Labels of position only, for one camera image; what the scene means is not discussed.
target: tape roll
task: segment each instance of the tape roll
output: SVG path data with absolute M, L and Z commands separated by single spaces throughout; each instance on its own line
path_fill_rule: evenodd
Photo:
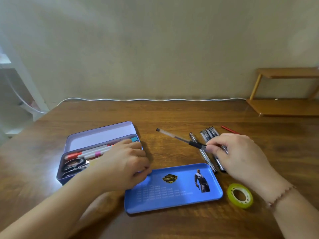
M 234 191 L 236 190 L 241 191 L 245 195 L 246 199 L 244 201 L 241 201 L 235 197 Z M 227 189 L 227 196 L 230 202 L 242 209 L 251 207 L 254 202 L 251 192 L 245 186 L 240 184 L 231 184 Z

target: printed character figure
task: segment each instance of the printed character figure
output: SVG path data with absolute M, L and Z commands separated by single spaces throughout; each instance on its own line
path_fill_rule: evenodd
M 201 175 L 200 170 L 197 169 L 197 173 L 195 174 L 195 185 L 198 189 L 202 191 L 202 193 L 210 192 L 208 182 L 204 178 L 203 175 Z

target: logo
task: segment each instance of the logo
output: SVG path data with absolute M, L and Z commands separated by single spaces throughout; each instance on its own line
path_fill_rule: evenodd
M 166 175 L 163 180 L 166 182 L 166 183 L 173 183 L 177 180 L 177 176 L 176 175 L 173 175 L 173 174 L 168 174 Z

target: bracelet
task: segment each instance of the bracelet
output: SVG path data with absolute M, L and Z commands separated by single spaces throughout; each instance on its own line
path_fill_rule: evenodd
M 285 191 L 283 193 L 281 193 L 281 195 L 279 197 L 277 197 L 274 202 L 268 202 L 268 208 L 273 208 L 275 204 L 277 204 L 277 202 L 282 198 L 284 197 L 286 194 L 289 193 L 289 191 L 291 191 L 292 189 L 297 189 L 296 186 L 292 185 L 290 186 L 288 189 L 285 189 Z

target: red stick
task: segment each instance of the red stick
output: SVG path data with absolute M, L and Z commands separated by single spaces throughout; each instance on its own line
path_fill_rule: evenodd
M 220 126 L 220 127 L 224 128 L 225 130 L 227 130 L 227 131 L 229 131 L 231 133 L 239 134 L 238 132 L 236 132 L 236 131 L 234 131 L 232 129 L 229 129 L 229 128 L 225 127 L 225 126 Z

